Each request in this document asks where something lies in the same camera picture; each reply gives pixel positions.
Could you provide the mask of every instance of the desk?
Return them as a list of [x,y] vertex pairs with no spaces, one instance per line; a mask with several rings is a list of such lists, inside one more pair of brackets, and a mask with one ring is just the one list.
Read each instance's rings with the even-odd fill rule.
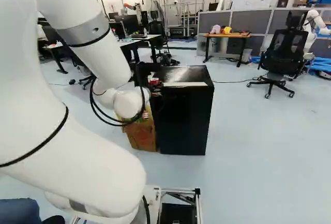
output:
[[151,50],[152,50],[152,60],[154,63],[156,63],[156,51],[155,51],[155,40],[157,40],[158,37],[160,37],[160,34],[148,34],[146,38],[132,38],[133,40],[141,40],[141,41],[148,41],[149,44],[151,44]]
[[67,71],[65,71],[65,69],[63,68],[63,66],[61,65],[61,60],[58,58],[58,56],[55,56],[53,51],[55,49],[58,49],[58,48],[61,48],[63,47],[62,43],[59,43],[58,45],[56,46],[53,46],[53,45],[49,45],[49,46],[46,46],[46,47],[43,47],[44,50],[46,51],[49,51],[53,57],[53,59],[55,60],[57,66],[59,67],[59,69],[57,70],[57,72],[61,72],[63,74],[68,74]]
[[208,51],[209,51],[209,40],[210,38],[240,38],[243,40],[243,43],[242,43],[242,51],[240,52],[240,57],[239,57],[239,61],[238,61],[238,64],[237,64],[237,67],[240,66],[240,64],[242,63],[242,59],[243,59],[243,52],[244,52],[244,49],[245,49],[245,45],[246,45],[246,40],[248,38],[250,38],[250,34],[247,34],[247,33],[243,33],[243,34],[240,34],[240,33],[230,33],[230,34],[205,34],[203,35],[203,37],[206,37],[207,38],[207,42],[206,42],[206,58],[205,60],[203,61],[204,63],[206,63],[210,57],[208,57]]
[[123,41],[118,42],[124,55],[125,55],[126,51],[128,51],[128,50],[133,51],[133,56],[134,56],[134,60],[136,63],[140,62],[140,58],[139,58],[139,54],[138,54],[138,43],[139,42],[140,42],[140,40],[132,40],[132,41],[128,41],[128,42],[123,42]]

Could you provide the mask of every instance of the yellow object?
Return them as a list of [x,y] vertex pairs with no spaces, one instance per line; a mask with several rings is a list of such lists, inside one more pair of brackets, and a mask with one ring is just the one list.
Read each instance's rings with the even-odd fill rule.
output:
[[223,33],[224,33],[224,34],[230,34],[231,29],[232,29],[231,27],[226,26],[226,27],[223,29]]

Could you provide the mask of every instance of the table leg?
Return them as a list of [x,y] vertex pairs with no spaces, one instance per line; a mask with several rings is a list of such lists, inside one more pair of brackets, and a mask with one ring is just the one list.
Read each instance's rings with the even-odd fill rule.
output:
[[206,62],[209,60],[209,57],[208,57],[208,52],[209,52],[209,40],[210,40],[210,38],[207,37],[207,41],[206,41],[206,58],[205,58],[205,60],[203,61],[204,63],[206,63]]
[[156,51],[155,51],[155,46],[154,46],[154,41],[153,41],[153,39],[150,39],[150,40],[149,40],[149,44],[151,44],[152,60],[153,60],[153,63],[157,63],[157,60],[156,60]]
[[139,63],[140,58],[139,58],[139,54],[138,54],[138,46],[136,44],[132,47],[132,51],[133,51],[134,61],[136,63]]
[[242,64],[243,53],[244,53],[244,49],[245,49],[245,46],[246,46],[246,38],[242,38],[242,40],[243,40],[243,42],[242,42],[242,51],[240,52],[240,57],[239,57],[239,61],[238,61],[238,64],[237,64],[238,68]]
[[51,55],[52,55],[53,59],[55,60],[57,66],[59,67],[59,69],[56,70],[56,71],[60,72],[60,73],[63,73],[63,74],[68,74],[68,72],[65,71],[65,69],[62,67],[61,60],[57,56],[54,56],[54,53],[53,53],[52,49],[50,49],[49,51],[51,52]]

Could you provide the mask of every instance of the computer monitor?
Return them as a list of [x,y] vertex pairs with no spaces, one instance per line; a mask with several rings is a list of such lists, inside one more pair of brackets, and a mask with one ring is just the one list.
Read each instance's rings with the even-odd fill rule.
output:
[[119,39],[125,38],[125,32],[121,22],[110,22],[109,26],[111,29],[115,30],[115,34],[119,37]]
[[159,18],[159,13],[157,10],[151,11],[151,18],[153,20]]
[[117,16],[117,15],[118,15],[118,12],[108,13],[110,20],[115,20],[115,16]]
[[218,6],[218,3],[209,3],[208,10],[209,11],[216,11],[217,6]]
[[126,34],[130,35],[134,32],[139,32],[139,23],[136,14],[130,14],[128,16],[115,16],[116,22],[123,22]]

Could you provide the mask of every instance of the wooden desk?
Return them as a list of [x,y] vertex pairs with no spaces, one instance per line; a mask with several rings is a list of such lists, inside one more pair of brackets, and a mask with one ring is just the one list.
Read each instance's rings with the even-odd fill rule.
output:
[[230,34],[205,34],[203,35],[203,37],[207,38],[207,42],[206,42],[206,58],[203,61],[204,63],[206,63],[210,57],[208,56],[208,52],[209,52],[209,41],[210,38],[240,38],[242,39],[243,43],[242,43],[242,51],[240,52],[240,57],[239,57],[239,61],[237,64],[237,67],[240,67],[240,64],[242,63],[242,59],[243,59],[243,53],[244,53],[244,49],[246,46],[246,40],[248,38],[250,38],[250,34],[249,33],[230,33]]

